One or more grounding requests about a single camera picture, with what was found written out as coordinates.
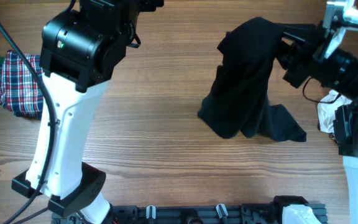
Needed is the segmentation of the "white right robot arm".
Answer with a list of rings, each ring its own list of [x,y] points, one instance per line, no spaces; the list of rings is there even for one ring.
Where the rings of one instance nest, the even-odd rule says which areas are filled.
[[[350,222],[358,223],[358,58],[336,49],[327,59],[320,55],[340,28],[356,28],[350,22],[335,22],[333,30],[322,24],[282,24],[283,38],[277,60],[286,71],[284,80],[295,88],[306,87],[311,79],[349,98],[349,105],[334,110],[334,137],[343,158],[349,189]]]

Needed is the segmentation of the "black t-shirt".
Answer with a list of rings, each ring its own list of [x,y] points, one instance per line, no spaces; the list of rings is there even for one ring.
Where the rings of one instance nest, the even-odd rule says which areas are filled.
[[[284,28],[255,17],[227,32],[217,49],[223,55],[198,117],[219,137],[256,134],[276,142],[305,142],[306,132],[283,105],[270,105],[269,78]]]

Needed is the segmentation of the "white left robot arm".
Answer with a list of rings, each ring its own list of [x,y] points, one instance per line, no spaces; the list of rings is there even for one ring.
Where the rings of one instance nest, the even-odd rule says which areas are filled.
[[[94,112],[114,67],[128,47],[137,48],[138,15],[164,5],[154,1],[80,2],[80,10],[63,12],[42,31],[42,80],[55,113],[42,112],[31,166],[12,180],[25,197],[46,195],[48,209],[61,218],[79,215],[85,223],[116,223],[112,205],[103,197],[106,174],[83,162]]]

